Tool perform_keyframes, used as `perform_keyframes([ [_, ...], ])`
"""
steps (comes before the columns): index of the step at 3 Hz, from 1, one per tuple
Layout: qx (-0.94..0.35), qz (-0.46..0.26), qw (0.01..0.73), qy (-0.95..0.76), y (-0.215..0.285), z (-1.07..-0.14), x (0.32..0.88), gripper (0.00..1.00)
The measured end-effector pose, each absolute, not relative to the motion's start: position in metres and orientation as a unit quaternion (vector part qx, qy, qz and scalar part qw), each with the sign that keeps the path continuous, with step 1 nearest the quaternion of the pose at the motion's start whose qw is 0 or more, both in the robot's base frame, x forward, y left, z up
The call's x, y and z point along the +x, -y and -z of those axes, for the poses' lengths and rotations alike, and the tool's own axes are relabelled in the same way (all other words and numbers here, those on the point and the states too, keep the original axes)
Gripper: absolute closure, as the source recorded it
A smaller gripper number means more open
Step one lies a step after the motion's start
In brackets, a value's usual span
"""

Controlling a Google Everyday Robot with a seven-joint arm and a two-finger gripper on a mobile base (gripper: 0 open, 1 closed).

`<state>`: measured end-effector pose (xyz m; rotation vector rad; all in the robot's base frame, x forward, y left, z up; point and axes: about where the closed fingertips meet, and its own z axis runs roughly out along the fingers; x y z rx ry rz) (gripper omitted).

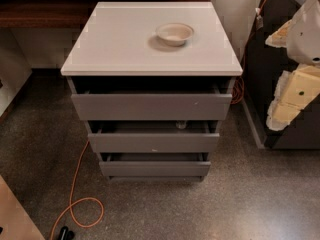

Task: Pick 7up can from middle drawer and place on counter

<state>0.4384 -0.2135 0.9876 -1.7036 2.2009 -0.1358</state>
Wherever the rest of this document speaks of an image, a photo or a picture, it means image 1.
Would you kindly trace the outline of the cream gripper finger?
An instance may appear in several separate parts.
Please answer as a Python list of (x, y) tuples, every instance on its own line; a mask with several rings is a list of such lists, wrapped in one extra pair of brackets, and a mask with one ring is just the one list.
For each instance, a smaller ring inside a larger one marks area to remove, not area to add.
[(288, 29), (291, 25), (291, 20), (284, 23), (277, 31), (269, 35), (265, 44), (274, 48), (286, 48)]
[(284, 71), (267, 112), (266, 125), (281, 131), (320, 94), (320, 68), (299, 64), (293, 72)]

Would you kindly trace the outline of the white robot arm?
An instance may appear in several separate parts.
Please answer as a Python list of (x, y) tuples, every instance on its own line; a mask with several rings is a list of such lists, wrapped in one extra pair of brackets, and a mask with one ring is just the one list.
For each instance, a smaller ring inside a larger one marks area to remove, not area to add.
[(320, 0), (306, 0), (265, 43), (285, 48), (298, 63), (294, 71), (282, 72), (268, 108), (267, 127), (281, 131), (320, 94)]

